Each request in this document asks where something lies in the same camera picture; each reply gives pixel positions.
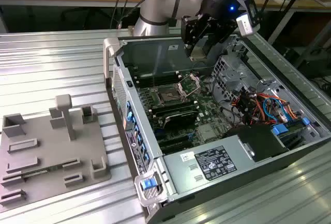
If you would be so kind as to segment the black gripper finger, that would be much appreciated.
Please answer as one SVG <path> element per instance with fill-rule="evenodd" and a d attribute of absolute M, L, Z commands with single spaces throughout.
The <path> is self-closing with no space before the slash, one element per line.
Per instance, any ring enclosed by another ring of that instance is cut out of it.
<path fill-rule="evenodd" d="M 207 22 L 206 29 L 203 36 L 207 37 L 203 45 L 203 52 L 208 55 L 211 48 L 222 41 L 227 34 L 228 23 L 220 22 L 216 20 L 210 20 Z"/>
<path fill-rule="evenodd" d="M 188 57 L 191 56 L 199 38 L 198 18 L 182 18 L 180 35 L 184 43 L 185 52 Z"/>

